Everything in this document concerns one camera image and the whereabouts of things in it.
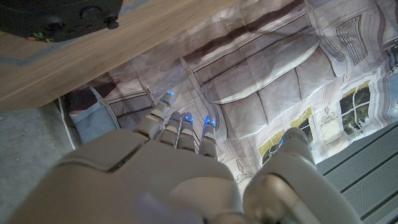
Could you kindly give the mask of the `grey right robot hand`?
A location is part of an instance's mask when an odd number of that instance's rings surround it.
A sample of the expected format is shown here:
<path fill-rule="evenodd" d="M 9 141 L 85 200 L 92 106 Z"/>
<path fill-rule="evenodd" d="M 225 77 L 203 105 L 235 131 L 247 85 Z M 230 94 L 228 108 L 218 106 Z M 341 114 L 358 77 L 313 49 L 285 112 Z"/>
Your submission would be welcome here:
<path fill-rule="evenodd" d="M 190 113 L 163 95 L 132 131 L 117 129 L 67 154 L 9 223 L 359 223 L 315 166 L 305 133 L 288 129 L 244 192 L 216 154 L 215 119 L 199 146 Z"/>

